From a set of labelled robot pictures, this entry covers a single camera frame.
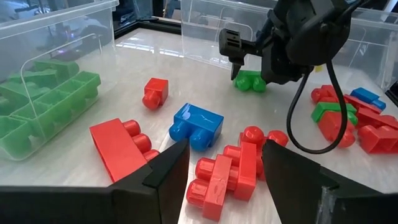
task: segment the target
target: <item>green toy block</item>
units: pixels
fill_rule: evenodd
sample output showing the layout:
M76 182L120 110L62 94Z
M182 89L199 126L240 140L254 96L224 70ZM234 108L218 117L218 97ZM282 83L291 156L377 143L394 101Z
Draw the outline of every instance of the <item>green toy block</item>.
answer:
M67 100L73 111L79 113L86 109L85 83L70 79L58 86L57 90L69 94Z
M72 120L71 101L67 100L69 95L59 90L52 90L35 100L35 103L45 105L48 108L46 113L49 113L55 122L67 124Z
M15 108L20 108L29 102L28 93L31 100L35 100L49 91L49 88L39 88L35 83L32 82L27 82L26 86L23 83L16 82L6 82L0 84L0 94L9 100Z
M21 160L33 153L27 121L0 116L0 157Z
M347 115L349 120L354 124L358 123L358 119L355 117L356 109L353 105L347 103ZM319 122L321 120L325 111L341 111L340 105L338 103L318 103L315 107L314 111L311 114L312 119L314 122Z
M241 91L252 89L262 93L266 90L266 83L261 78L261 72L258 71L240 70L233 84Z
M10 101L0 96L0 116L9 115L14 111L14 107L11 105Z
M33 82L39 87L49 87L51 89L57 87L62 83L61 80L58 80L58 73L54 69L46 69L39 72L24 72L24 80L25 82ZM19 73L11 75L8 78L10 82L22 83L22 78Z
M45 141L55 134L53 114L49 113L49 109L48 105L33 102L33 106L25 105L11 113L11 117L27 121L32 128L32 135Z
M98 96L98 86L101 84L100 75L91 72L80 72L72 80L84 83L86 95L85 98L95 98Z
M46 69L55 69L57 71L57 80L60 83L75 76L79 72L79 65L76 62L62 62L60 60L36 60L34 61L36 71Z

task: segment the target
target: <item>large red block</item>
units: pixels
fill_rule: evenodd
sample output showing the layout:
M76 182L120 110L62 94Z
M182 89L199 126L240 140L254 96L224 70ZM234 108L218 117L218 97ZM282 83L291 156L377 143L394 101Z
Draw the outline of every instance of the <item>large red block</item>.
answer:
M150 139L140 131L136 121L122 123L120 119L90 128L95 147L113 182L133 173L159 154L150 149Z
M329 142L336 140L338 132L341 126L341 113L326 111L321 120L318 122L318 127L321 130L323 137ZM355 127L350 120L347 122L347 128L344 133L343 139L340 141L338 147L346 148L350 147L355 142L355 136L353 134Z
M242 142L238 181L234 196L248 201L256 188L256 145Z
M203 216L205 218L214 221L220 220L231 165L231 158L217 155L213 173L207 187L205 201L203 202Z
M357 128L362 128L363 126L371 125L375 128L380 128L381 126L390 126L393 129L398 130L398 122L393 116L390 115L379 115L366 108L360 108L356 113L358 118Z
M169 81L151 78L144 88L143 104L150 110L163 105L169 95Z
M398 131L389 126L375 128L371 125L358 130L360 145L371 154L398 153Z
M369 103L365 103L356 97L344 94L344 99L346 100L347 103L352 104L357 111L359 111L360 108L366 108L366 109L373 111L373 113L376 113L376 114L381 113L381 110L379 108L377 108L373 105L370 105Z

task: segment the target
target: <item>blue toy block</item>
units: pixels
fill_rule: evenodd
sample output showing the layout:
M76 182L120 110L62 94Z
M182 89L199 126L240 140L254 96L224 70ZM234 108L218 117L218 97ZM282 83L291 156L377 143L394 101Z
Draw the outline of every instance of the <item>blue toy block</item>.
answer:
M362 87L353 90L350 95L357 97L358 99L360 99L361 101L363 101L365 103L372 103L373 101L375 101L379 98L379 96L377 96L376 94L374 94L371 91L368 91Z
M381 100L375 100L371 103L372 105L376 106L377 108L379 108L380 110L384 110L386 109L386 103L381 101Z
M217 141L223 121L223 116L186 103L174 115L169 134L174 141L189 138L192 149L205 151Z

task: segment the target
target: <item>clear plastic bin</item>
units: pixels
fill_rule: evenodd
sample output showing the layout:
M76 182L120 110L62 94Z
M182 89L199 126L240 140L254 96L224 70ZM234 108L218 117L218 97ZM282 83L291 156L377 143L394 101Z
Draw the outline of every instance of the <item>clear plastic bin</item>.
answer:
M241 33L241 38L254 41L262 28L269 8L225 0L182 1L182 36L185 57L224 68L228 58L218 52L218 35L227 28ZM383 91L398 79L397 14L358 9L353 14L349 40L334 58L334 64L348 68L351 75L364 75ZM260 70L259 57L245 58L247 70ZM350 75L344 74L343 85L350 86Z
M0 24L0 157L30 156L109 89L117 5L104 0Z

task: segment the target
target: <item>white marble surface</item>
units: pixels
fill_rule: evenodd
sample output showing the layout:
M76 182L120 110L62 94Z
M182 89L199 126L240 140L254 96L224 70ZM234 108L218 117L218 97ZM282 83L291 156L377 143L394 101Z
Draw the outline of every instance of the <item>white marble surface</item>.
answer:
M104 51L109 54L112 48ZM205 153L191 153L191 181L196 161L200 157L214 158L222 153L225 145L236 144L239 132L246 126L259 126L265 133L272 129L285 131L287 109L298 86L298 83L269 85L265 94L242 93L231 85L229 70L184 58L179 35L145 29L116 40L116 66L107 63L101 68L104 69L103 81L109 84L104 84L107 91L101 94L98 102L30 158L20 162L0 161L1 185L107 186L111 180L88 128L112 118L135 119L142 132L151 138L152 148L164 150L172 143L167 134L172 117L186 102L225 117L216 145ZM359 71L337 67L336 72L347 91L358 86L376 91ZM169 79L170 85L169 98L155 112L148 111L141 103L144 85L150 77ZM313 74L293 117L292 127L297 139L313 149L328 143L310 118L314 108L310 91L328 82L325 72ZM382 100L387 103L384 114L398 116L398 109L389 99L382 96ZM291 143L287 147L298 152ZM371 156L358 143L328 154L304 155L381 192L398 192L396 155ZM179 223L213 222L203 219L201 211L184 200ZM257 184L248 203L227 196L220 223L280 223L266 183Z

